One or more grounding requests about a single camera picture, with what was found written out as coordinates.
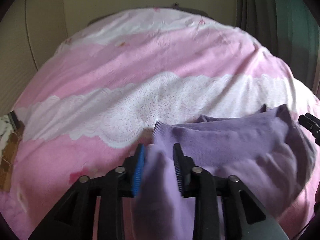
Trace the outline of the pink white floral duvet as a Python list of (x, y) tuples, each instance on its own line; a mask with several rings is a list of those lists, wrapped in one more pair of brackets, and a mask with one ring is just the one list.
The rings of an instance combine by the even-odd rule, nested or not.
[[(152, 144), (157, 122), (243, 118), (286, 105), (292, 120), (319, 116), (319, 99), (289, 66), (239, 28), (190, 14), (99, 21), (63, 42), (34, 76), (14, 111), (24, 123), (11, 189), (1, 214), (27, 239), (80, 177), (105, 175), (139, 143)], [(293, 237), (313, 217), (315, 167), (295, 201), (275, 218)], [(136, 239), (133, 207), (125, 232)]]

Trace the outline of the purple Paul Frank sweatshirt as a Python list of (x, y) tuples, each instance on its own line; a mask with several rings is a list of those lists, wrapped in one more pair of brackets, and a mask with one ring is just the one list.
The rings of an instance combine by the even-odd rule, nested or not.
[(286, 105), (243, 118), (199, 117), (190, 124), (157, 122), (146, 149), (143, 182), (134, 204), (136, 239), (191, 239), (194, 200), (178, 190), (173, 146), (212, 175), (238, 176), (275, 218), (309, 181), (317, 150)]

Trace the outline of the green curtain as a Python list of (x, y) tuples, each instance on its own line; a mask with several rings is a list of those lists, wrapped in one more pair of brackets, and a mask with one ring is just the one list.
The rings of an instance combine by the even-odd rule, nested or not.
[(236, 26), (285, 61), (319, 92), (319, 25), (303, 0), (237, 0)]

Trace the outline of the folded white clothes stack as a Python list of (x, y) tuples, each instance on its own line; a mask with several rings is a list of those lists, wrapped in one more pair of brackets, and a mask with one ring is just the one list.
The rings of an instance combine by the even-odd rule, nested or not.
[(14, 111), (1, 116), (1, 141), (6, 142), (14, 131), (19, 129), (20, 124)]

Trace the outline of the dark grey headboard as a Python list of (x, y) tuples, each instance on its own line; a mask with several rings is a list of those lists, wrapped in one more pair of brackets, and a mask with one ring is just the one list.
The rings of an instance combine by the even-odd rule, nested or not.
[(130, 10), (124, 10), (124, 11), (119, 11), (115, 12), (112, 14), (100, 16), (97, 18), (92, 19), (90, 22), (88, 22), (87, 26), (89, 27), (90, 25), (93, 25), (99, 21), (105, 20), (105, 19), (119, 19), (122, 17), (137, 17), (137, 16), (142, 16), (144, 18), (160, 18), (161, 15), (165, 15), (166, 13), (168, 14), (190, 14), (190, 15), (201, 15), (206, 18), (211, 18), (208, 13), (205, 11), (199, 10), (199, 9), (194, 9), (194, 8), (186, 8), (186, 7), (181, 7), (178, 3), (172, 4), (169, 7), (149, 7), (149, 8), (135, 8), (135, 9), (130, 9)]

